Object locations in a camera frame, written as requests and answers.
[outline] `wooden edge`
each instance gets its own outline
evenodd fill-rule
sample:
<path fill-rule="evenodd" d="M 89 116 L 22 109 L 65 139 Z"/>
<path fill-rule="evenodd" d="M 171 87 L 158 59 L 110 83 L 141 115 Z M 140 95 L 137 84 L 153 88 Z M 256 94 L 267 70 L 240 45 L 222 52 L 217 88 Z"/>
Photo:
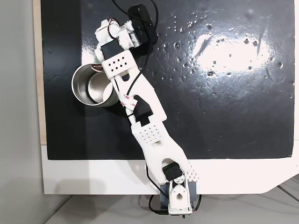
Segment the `wooden edge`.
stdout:
<path fill-rule="evenodd" d="M 43 89 L 43 42 L 41 0 L 33 0 L 34 45 L 36 59 L 36 85 L 39 118 L 39 133 L 41 145 L 47 144 L 46 114 Z"/>

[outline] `white wall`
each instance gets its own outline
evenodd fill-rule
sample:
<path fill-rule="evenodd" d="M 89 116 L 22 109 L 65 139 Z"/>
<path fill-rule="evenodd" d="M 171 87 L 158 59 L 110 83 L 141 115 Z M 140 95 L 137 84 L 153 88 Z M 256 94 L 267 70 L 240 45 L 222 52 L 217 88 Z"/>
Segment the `white wall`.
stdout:
<path fill-rule="evenodd" d="M 43 224 L 69 198 L 42 188 L 32 0 L 0 2 L 0 224 Z"/>

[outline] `metal cup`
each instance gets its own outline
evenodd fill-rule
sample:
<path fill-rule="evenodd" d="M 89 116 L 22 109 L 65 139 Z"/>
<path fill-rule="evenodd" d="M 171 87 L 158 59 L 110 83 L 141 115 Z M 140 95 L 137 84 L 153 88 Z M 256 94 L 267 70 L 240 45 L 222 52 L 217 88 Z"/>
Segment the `metal cup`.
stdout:
<path fill-rule="evenodd" d="M 75 97 L 88 106 L 107 107 L 118 101 L 111 81 L 104 71 L 96 71 L 96 64 L 82 65 L 75 71 L 71 88 Z"/>

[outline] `white label tag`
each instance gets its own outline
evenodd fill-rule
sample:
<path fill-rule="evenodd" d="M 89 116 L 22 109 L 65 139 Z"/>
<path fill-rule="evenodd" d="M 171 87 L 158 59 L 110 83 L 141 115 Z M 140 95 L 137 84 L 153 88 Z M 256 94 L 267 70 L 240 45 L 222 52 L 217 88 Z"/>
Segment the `white label tag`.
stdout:
<path fill-rule="evenodd" d="M 130 110 L 134 110 L 135 106 L 137 104 L 137 100 L 135 100 L 133 97 L 129 97 L 127 95 L 123 95 L 124 97 L 121 100 L 121 105 L 129 108 Z"/>

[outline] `white 3d-printed arm link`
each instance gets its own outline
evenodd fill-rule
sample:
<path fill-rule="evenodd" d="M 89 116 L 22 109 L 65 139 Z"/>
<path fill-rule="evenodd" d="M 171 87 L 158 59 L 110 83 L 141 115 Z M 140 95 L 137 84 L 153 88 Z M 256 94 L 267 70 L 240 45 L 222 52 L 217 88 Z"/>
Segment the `white 3d-printed arm link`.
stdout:
<path fill-rule="evenodd" d="M 129 50 L 125 50 L 114 57 L 102 62 L 107 77 L 114 84 L 118 96 L 122 100 L 127 100 L 126 94 L 133 80 L 139 74 L 137 64 Z M 129 80 L 123 81 L 122 76 L 129 74 Z M 126 107 L 126 113 L 132 124 L 132 133 L 140 144 L 144 158 L 159 184 L 167 182 L 162 171 L 162 162 L 165 159 L 171 159 L 177 162 L 183 173 L 191 169 L 183 149 L 169 136 L 163 121 L 167 119 L 165 111 L 155 93 L 154 88 L 148 80 L 141 74 L 130 91 L 130 97 L 138 95 L 151 108 L 153 115 L 149 116 L 149 123 L 141 126 L 136 122 L 132 107 Z"/>

